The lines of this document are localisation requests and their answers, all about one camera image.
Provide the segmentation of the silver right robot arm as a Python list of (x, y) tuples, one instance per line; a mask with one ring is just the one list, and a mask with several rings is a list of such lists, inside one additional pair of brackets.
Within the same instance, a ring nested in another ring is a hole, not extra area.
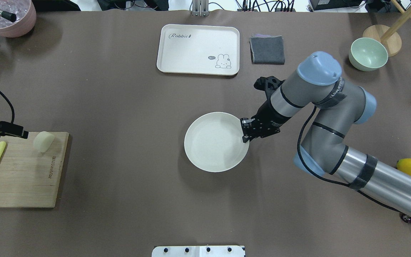
[(260, 77), (254, 88), (266, 101), (251, 118), (241, 119), (242, 141), (266, 138), (308, 104), (314, 117), (308, 132), (302, 127), (295, 164), (325, 182), (347, 187), (390, 210), (411, 217), (411, 176), (344, 144), (353, 124), (366, 122), (376, 111), (376, 99), (341, 76), (331, 54), (317, 51), (301, 62), (286, 80)]

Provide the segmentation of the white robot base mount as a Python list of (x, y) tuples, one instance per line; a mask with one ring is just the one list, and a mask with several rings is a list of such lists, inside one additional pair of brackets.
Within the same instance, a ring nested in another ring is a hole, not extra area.
[(152, 250), (152, 257), (245, 257), (244, 246), (158, 246)]

